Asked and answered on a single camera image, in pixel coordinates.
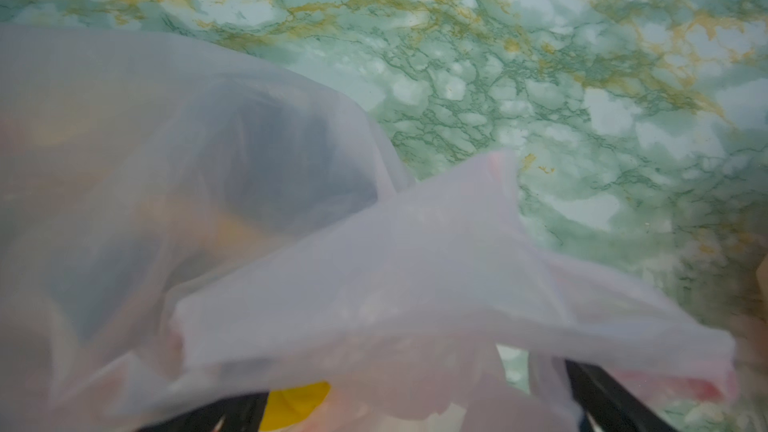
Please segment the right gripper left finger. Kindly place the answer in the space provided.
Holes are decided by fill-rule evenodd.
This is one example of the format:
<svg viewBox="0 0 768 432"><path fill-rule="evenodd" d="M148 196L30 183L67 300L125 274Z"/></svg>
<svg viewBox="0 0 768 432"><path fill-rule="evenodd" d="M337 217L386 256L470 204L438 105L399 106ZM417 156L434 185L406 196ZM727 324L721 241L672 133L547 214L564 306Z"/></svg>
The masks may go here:
<svg viewBox="0 0 768 432"><path fill-rule="evenodd" d="M140 432L257 432L268 397L269 393L263 392L222 399Z"/></svg>

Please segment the yellow fake banana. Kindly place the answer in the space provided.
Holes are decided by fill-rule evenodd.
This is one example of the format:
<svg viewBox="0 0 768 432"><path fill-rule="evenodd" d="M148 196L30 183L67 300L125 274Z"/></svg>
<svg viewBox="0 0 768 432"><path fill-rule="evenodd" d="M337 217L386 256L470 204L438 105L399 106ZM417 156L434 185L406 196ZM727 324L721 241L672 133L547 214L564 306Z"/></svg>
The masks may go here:
<svg viewBox="0 0 768 432"><path fill-rule="evenodd" d="M327 382L272 391L259 426L260 431L278 431L306 420L331 390Z"/></svg>

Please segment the peach scalloped plastic bowl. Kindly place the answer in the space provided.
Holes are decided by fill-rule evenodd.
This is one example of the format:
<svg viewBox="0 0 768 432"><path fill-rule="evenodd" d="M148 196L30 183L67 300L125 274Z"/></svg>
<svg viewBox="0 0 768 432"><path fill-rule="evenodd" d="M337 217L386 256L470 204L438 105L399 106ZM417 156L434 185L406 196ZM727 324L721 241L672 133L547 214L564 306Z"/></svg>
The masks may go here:
<svg viewBox="0 0 768 432"><path fill-rule="evenodd" d="M760 297L764 307L768 306L768 255L759 264L755 277L759 287Z"/></svg>

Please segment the pink translucent plastic bag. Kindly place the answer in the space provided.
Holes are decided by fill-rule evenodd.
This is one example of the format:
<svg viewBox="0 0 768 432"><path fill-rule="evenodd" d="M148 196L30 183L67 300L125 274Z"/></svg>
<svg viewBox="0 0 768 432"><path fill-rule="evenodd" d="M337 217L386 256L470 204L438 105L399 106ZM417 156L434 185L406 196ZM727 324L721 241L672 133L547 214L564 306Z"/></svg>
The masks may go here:
<svg viewBox="0 0 768 432"><path fill-rule="evenodd" d="M417 181L354 101L210 43L5 24L1 427L296 391L288 431L574 431L570 361L734 399L734 339L537 247L516 175Z"/></svg>

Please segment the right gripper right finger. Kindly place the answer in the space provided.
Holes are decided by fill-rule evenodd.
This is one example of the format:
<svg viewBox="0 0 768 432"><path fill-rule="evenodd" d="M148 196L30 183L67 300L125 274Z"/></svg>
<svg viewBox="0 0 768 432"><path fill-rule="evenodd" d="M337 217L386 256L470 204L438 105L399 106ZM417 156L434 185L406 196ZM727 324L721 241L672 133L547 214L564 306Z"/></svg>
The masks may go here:
<svg viewBox="0 0 768 432"><path fill-rule="evenodd" d="M598 366L565 361L573 399L583 415L579 431L677 432Z"/></svg>

